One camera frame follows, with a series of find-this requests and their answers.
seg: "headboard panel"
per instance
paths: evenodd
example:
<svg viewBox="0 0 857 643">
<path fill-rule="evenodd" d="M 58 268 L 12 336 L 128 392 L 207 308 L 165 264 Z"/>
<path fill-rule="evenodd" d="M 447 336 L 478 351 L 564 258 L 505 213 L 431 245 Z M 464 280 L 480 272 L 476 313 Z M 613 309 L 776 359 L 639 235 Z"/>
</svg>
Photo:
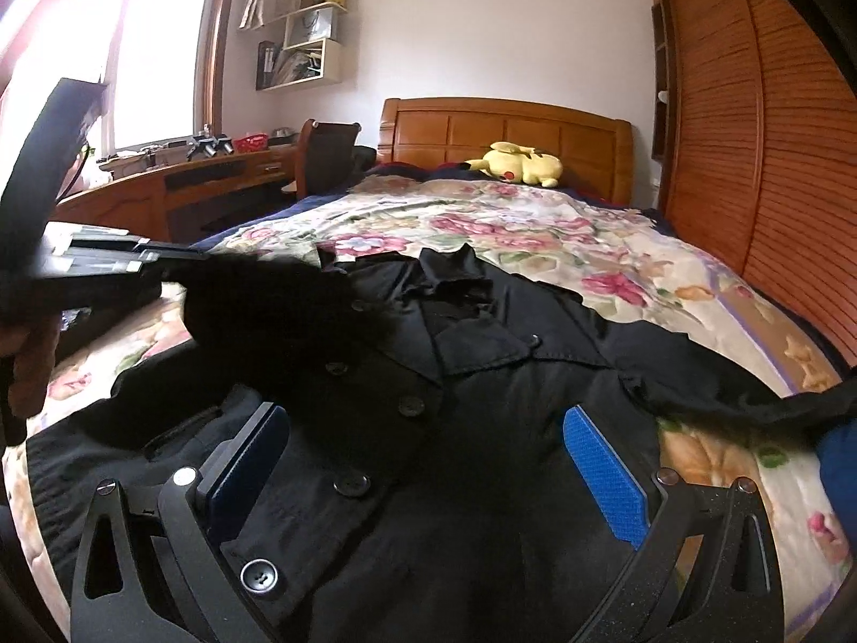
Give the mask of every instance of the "headboard panel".
<svg viewBox="0 0 857 643">
<path fill-rule="evenodd" d="M 542 149 L 566 167 L 560 185 L 631 201 L 631 124 L 545 103 L 507 99 L 387 99 L 380 122 L 381 162 L 433 169 L 481 158 L 499 140 Z"/>
</svg>

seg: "floral bedspread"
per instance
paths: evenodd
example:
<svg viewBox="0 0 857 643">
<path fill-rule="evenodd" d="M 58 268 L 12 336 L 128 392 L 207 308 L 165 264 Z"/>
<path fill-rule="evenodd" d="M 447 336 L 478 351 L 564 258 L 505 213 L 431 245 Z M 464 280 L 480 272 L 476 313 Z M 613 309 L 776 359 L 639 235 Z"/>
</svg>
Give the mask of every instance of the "floral bedspread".
<svg viewBox="0 0 857 643">
<path fill-rule="evenodd" d="M 646 319 L 687 333 L 781 396 L 839 381 L 814 343 L 721 262 L 660 235 L 637 212 L 592 207 L 560 192 L 370 176 L 343 199 L 242 229 L 216 250 L 317 261 L 317 248 L 354 259 L 384 251 L 417 256 L 426 247 L 454 251 L 465 243 L 507 272 L 580 292 L 586 306 L 615 322 Z M 106 397 L 123 369 L 187 339 L 181 301 L 181 289 L 166 285 L 159 302 L 57 369 L 30 433 Z M 851 565 L 814 453 L 795 437 L 668 418 L 659 423 L 663 463 L 688 482 L 723 486 L 751 476 L 760 485 L 783 573 L 787 640 L 800 640 Z M 67 631 L 69 609 L 36 524 L 23 447 L 7 451 L 4 471 L 27 560 Z M 693 545 L 682 554 L 680 573 L 687 576 L 691 563 Z"/>
</svg>

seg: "hand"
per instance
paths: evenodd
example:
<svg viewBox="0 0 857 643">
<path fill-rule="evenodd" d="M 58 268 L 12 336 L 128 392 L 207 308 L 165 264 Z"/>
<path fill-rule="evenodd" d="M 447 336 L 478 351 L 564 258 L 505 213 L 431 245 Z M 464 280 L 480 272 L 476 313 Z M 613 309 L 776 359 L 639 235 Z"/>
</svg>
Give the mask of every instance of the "hand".
<svg viewBox="0 0 857 643">
<path fill-rule="evenodd" d="M 0 324 L 0 358 L 14 356 L 14 382 L 9 405 L 20 418 L 35 416 L 44 406 L 54 352 L 59 339 L 59 317 L 28 326 Z"/>
</svg>

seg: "bed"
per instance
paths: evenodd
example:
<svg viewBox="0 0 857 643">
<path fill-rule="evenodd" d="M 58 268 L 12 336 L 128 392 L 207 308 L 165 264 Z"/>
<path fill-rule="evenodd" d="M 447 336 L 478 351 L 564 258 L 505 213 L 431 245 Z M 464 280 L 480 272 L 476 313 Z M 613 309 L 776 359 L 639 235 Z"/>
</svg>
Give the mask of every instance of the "bed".
<svg viewBox="0 0 857 643">
<path fill-rule="evenodd" d="M 467 243 L 507 272 L 580 292 L 584 304 L 608 319 L 646 319 L 686 333 L 781 396 L 821 391 L 839 381 L 816 343 L 730 268 L 662 234 L 640 212 L 604 202 L 627 202 L 630 196 L 633 143 L 627 122 L 528 102 L 390 99 L 380 131 L 381 160 L 407 165 L 382 166 L 347 192 L 311 196 L 204 246 L 314 261 L 319 246 L 354 259 L 384 251 L 417 256 L 426 246 L 454 251 Z M 498 139 L 560 156 L 567 167 L 560 188 L 513 186 L 449 166 L 433 171 L 481 156 Z M 160 300 L 63 362 L 44 410 L 29 424 L 30 435 L 108 396 L 124 369 L 186 340 L 181 303 L 181 289 L 164 285 Z M 783 572 L 787 639 L 800 640 L 851 564 L 815 454 L 795 436 L 671 418 L 659 424 L 663 463 L 687 481 L 723 486 L 736 476 L 751 476 L 760 485 Z M 67 632 L 69 607 L 29 495 L 26 446 L 7 451 L 3 470 L 34 579 Z M 685 577 L 694 548 L 689 543 L 680 560 Z"/>
</svg>

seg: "yellow stuffed animal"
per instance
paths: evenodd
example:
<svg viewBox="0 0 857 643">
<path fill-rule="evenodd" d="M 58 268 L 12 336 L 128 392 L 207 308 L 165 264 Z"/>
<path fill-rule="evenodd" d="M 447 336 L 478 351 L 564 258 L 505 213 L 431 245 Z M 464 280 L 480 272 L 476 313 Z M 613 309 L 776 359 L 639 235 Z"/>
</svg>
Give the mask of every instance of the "yellow stuffed animal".
<svg viewBox="0 0 857 643">
<path fill-rule="evenodd" d="M 524 182 L 542 188 L 560 185 L 562 162 L 550 154 L 537 154 L 534 147 L 520 147 L 511 142 L 495 142 L 482 159 L 466 162 L 470 169 L 509 183 Z"/>
</svg>

